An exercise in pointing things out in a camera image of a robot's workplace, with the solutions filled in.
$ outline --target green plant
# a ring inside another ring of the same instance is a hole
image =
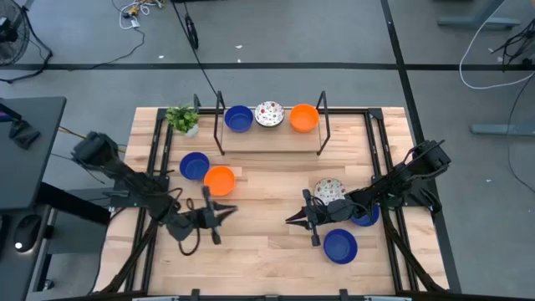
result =
[[[199,121],[199,115],[189,105],[167,109],[166,118],[175,130],[186,133]]]

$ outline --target potted plant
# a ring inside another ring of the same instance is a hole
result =
[[[189,105],[178,105],[167,109],[166,118],[173,126],[187,137],[193,137],[199,132],[199,115]]]

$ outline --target gray floor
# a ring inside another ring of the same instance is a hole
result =
[[[98,63],[127,53],[139,42],[139,34],[118,28],[117,13],[109,1],[54,2],[59,4],[51,6],[37,0],[30,13],[37,33],[54,50],[53,63]],[[475,31],[438,28],[436,19],[473,12],[483,3],[390,0],[406,63],[458,64]],[[199,56],[203,62],[395,61],[378,1],[228,0],[192,3],[189,9],[200,34]],[[534,14],[528,0],[515,0],[506,3],[497,15],[520,18],[523,27]],[[150,16],[140,18],[140,23],[146,33],[145,45],[123,62],[194,62],[170,7],[163,11],[153,9]],[[497,55],[490,55],[488,49],[518,30],[483,33],[466,63],[499,64]],[[38,62],[37,49],[31,45],[28,49],[21,63]],[[0,71],[0,77],[22,73]],[[269,99],[288,105],[313,103],[325,89],[330,105],[405,106],[397,71],[207,73],[230,105],[254,105]],[[468,72],[466,80],[472,84],[497,84],[525,75]],[[444,148],[453,160],[451,169],[437,184],[463,292],[535,298],[535,200],[508,169],[507,143],[512,146],[512,164],[532,185],[535,165],[530,159],[535,145],[532,139],[507,141],[502,137],[474,136],[469,131],[475,122],[507,121],[521,87],[475,91],[465,87],[455,71],[415,71],[409,72],[409,77],[425,136],[446,139]],[[68,103],[64,126],[79,132],[103,131],[118,143],[127,142],[135,107],[186,102],[194,93],[205,105],[214,100],[199,70],[46,71],[35,79],[0,85],[0,97],[4,98],[65,96]],[[525,91],[515,121],[532,120],[535,107],[529,100],[534,95],[533,86]],[[74,137],[60,134],[53,151],[67,155],[76,142]],[[51,158],[45,180],[63,189],[102,186],[77,166],[57,158]],[[94,254],[85,254],[80,260],[58,259],[51,272],[58,283],[58,296],[87,292],[96,271],[75,273],[73,265],[82,261],[97,264],[96,260]],[[75,278],[76,283],[85,286],[74,289],[71,283]]]

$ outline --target black fan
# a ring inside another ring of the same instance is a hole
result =
[[[26,52],[30,42],[30,33],[48,51],[48,55],[44,58],[41,68],[36,72],[15,79],[0,79],[0,81],[11,84],[17,80],[38,75],[43,72],[44,67],[52,58],[52,51],[35,35],[32,24],[26,14],[28,5],[32,1],[28,0],[26,6],[20,7],[13,0],[0,0],[0,67],[17,63]]]

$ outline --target wooden tabletop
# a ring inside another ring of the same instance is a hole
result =
[[[403,108],[382,109],[392,159],[397,163],[413,146],[405,111]],[[146,171],[157,110],[138,108],[135,113],[125,163],[136,171]],[[221,245],[211,242],[209,231],[201,231],[201,245],[190,257],[181,255],[177,242],[161,227],[149,293],[189,295],[193,288],[199,288],[201,294],[212,295],[334,295],[346,288],[349,294],[393,294],[381,221],[372,227],[358,227],[350,221],[318,227],[322,241],[324,235],[335,228],[354,234],[359,252],[352,263],[345,265],[330,262],[322,247],[312,247],[310,232],[284,223],[303,206],[302,189],[312,190],[322,178],[340,179],[350,190],[370,184],[373,170],[364,118],[360,115],[330,115],[329,118],[332,136],[321,156],[313,152],[221,156],[213,139],[213,115],[201,116],[197,137],[174,133],[168,169],[176,171],[170,174],[170,188],[184,188],[182,207],[186,207],[187,197],[194,199],[196,207],[203,206],[202,183],[188,181],[178,172],[183,156],[191,151],[202,151],[210,159],[211,166],[229,166],[234,171],[236,188],[229,195],[215,199],[223,204],[238,205],[239,211],[220,227]],[[378,140],[375,122],[374,131]],[[165,134],[166,125],[162,127],[156,169],[161,163]],[[385,172],[382,156],[380,161]],[[433,279],[447,287],[429,212],[422,207],[407,207],[404,213],[413,253]],[[95,290],[103,288],[130,255],[136,218],[137,209],[131,208],[110,224]],[[195,240],[193,232],[184,242],[185,250],[190,249]],[[405,261],[400,252],[397,253],[404,288],[408,289]],[[143,255],[136,288],[144,259]]]

